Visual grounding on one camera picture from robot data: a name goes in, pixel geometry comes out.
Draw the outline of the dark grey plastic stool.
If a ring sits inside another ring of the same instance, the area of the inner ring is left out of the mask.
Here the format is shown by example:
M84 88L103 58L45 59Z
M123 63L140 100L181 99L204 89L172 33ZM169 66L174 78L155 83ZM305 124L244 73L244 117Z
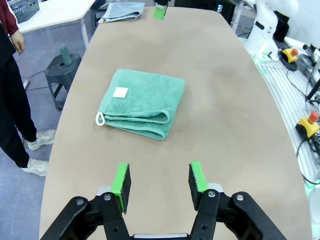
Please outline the dark grey plastic stool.
M61 55L56 56L44 71L55 108L58 111L63 109L65 102L57 100L57 96L62 87L67 93L69 92L82 60L78 54L71 54L70 57L71 64L66 65Z

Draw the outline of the black computer case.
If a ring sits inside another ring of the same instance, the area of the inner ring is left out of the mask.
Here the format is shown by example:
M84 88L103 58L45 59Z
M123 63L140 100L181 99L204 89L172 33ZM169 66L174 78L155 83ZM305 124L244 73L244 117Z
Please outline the black computer case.
M215 11L220 13L229 25L236 7L232 0L174 0L174 6Z

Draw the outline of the grey-blue terry towel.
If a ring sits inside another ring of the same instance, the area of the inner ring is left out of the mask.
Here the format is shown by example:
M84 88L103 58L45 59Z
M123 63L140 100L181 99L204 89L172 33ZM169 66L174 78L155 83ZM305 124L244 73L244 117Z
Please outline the grey-blue terry towel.
M98 23L137 20L144 12L144 2L111 2Z

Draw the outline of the grey woven plastic basket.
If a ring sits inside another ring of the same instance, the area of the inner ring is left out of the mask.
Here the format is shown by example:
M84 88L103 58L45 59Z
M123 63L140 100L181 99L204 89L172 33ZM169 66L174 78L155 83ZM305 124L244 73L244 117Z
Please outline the grey woven plastic basket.
M18 24L28 21L40 10L39 0L10 0L8 4Z

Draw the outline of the grey-green bottle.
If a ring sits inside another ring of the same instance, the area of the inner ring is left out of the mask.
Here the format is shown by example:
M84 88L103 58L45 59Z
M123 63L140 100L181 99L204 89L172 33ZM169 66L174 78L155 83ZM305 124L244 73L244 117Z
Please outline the grey-green bottle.
M66 45L61 46L59 51L60 51L60 55L62 57L63 63L69 66L72 63L72 58L67 46Z

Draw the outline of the white side table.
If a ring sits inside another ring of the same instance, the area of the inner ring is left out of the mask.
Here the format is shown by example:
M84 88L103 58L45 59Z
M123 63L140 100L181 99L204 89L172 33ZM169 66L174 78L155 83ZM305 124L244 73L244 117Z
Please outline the white side table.
M89 38L84 16L95 0L48 0L40 2L39 11L29 20L19 24L21 33L29 33L62 24L79 23L83 42L87 48Z

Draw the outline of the person's right forearm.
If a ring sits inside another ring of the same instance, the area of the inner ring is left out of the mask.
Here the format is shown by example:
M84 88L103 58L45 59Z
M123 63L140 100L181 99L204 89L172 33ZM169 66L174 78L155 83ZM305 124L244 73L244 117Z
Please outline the person's right forearm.
M0 0L0 22L6 35L13 35L19 30L18 22L7 0Z

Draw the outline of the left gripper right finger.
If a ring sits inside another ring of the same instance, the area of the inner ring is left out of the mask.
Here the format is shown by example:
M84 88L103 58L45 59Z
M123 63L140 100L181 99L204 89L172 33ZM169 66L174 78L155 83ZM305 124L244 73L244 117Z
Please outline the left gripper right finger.
M188 240L213 240L216 223L223 223L237 240L287 240L247 192L227 196L209 188L198 161L189 164L188 184L197 211Z

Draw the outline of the aluminium slotted base plate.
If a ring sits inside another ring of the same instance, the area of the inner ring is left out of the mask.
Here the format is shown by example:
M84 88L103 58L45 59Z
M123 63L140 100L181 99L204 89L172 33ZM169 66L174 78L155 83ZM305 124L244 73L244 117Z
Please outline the aluminium slotted base plate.
M320 189L320 154L310 140L303 140L296 130L298 121L312 111L320 114L320 103L306 100L312 89L299 71L290 71L280 62L254 62L267 84L283 118L297 156L302 179L309 189Z

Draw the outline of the green terry towel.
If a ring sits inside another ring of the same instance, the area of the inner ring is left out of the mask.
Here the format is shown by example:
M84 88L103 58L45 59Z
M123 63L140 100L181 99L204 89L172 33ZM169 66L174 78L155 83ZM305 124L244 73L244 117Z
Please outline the green terry towel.
M164 140L185 90L185 80L118 69L99 105L95 123Z

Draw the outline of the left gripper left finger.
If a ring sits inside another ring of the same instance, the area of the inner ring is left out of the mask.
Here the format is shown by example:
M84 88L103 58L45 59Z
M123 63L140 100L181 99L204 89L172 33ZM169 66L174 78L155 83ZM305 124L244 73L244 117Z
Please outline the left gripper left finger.
M123 215L131 189L130 165L120 163L112 186L101 187L92 200L69 200L40 240L87 240L103 226L106 240L131 240Z

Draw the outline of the white sneaker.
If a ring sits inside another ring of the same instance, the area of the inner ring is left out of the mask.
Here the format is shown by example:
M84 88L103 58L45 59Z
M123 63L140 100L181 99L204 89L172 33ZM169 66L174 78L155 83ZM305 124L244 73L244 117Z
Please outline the white sneaker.
M35 174L41 177L47 175L48 161L30 158L27 167L22 168L25 173Z
M27 140L23 141L23 146L30 149L31 151L38 150L42 146L51 145L55 140L56 130L50 129L46 131L39 131L36 133L36 140L34 142L29 142Z

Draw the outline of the yellow emergency stop button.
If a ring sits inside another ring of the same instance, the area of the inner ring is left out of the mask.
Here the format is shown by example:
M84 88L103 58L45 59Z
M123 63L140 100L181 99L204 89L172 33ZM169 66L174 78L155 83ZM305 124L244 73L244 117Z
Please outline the yellow emergency stop button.
M298 60L298 50L296 48L286 48L281 52L282 57L289 64L295 63Z
M320 125L317 122L319 117L317 111L312 111L310 115L302 117L298 121L295 129L303 140L311 139L320 130Z

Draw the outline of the person's right hand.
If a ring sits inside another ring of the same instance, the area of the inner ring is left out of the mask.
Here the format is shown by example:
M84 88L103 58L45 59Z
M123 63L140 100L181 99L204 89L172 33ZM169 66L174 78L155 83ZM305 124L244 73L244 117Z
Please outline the person's right hand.
M18 54L21 55L25 51L25 39L22 33L17 30L11 35L11 41Z

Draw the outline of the person in maroon jacket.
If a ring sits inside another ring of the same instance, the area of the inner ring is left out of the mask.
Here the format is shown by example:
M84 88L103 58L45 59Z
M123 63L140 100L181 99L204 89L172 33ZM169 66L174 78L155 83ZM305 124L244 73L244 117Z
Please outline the person in maroon jacket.
M34 142L39 131L31 117L14 53L18 52L11 35L6 35L0 22L0 148L22 169L27 167L31 158L24 140Z

